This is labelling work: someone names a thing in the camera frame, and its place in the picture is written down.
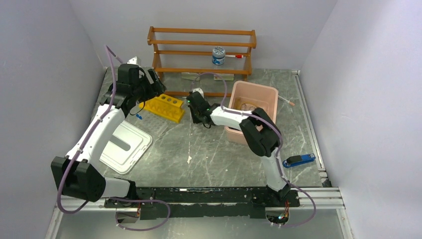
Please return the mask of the tan rubber tubing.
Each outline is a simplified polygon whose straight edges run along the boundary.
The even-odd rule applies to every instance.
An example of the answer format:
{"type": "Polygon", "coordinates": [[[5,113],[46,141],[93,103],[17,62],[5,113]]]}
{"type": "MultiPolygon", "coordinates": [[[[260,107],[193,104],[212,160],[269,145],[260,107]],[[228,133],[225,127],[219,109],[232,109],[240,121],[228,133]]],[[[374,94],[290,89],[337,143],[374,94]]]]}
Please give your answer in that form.
{"type": "Polygon", "coordinates": [[[258,108],[257,105],[251,103],[241,103],[239,105],[239,110],[241,111],[254,111],[258,108]]]}

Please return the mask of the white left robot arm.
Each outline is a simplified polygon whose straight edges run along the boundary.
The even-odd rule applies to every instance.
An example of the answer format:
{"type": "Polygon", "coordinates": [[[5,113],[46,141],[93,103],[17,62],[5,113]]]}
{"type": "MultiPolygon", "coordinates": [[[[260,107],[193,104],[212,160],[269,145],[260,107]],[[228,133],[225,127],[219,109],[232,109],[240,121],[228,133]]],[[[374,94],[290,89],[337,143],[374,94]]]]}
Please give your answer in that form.
{"type": "Polygon", "coordinates": [[[138,103],[146,102],[166,91],[153,68],[121,64],[117,80],[101,97],[96,116],[82,138],[64,157],[56,156],[51,170],[58,195],[95,202],[117,197],[125,207],[136,204],[138,193],[133,181],[106,178],[96,169],[101,154],[117,127],[138,103]]]}

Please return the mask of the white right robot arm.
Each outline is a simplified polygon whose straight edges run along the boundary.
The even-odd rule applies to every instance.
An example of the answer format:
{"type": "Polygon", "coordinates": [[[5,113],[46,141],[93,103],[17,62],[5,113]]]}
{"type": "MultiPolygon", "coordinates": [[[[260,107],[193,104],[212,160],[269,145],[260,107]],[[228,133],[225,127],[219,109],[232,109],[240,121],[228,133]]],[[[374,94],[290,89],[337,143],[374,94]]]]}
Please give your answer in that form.
{"type": "Polygon", "coordinates": [[[242,132],[249,149],[260,157],[269,190],[269,201],[281,206],[288,198],[291,186],[281,166],[283,145],[280,130],[262,108],[239,111],[220,104],[210,105],[199,92],[190,92],[187,102],[193,123],[204,126],[226,126],[242,132]]]}

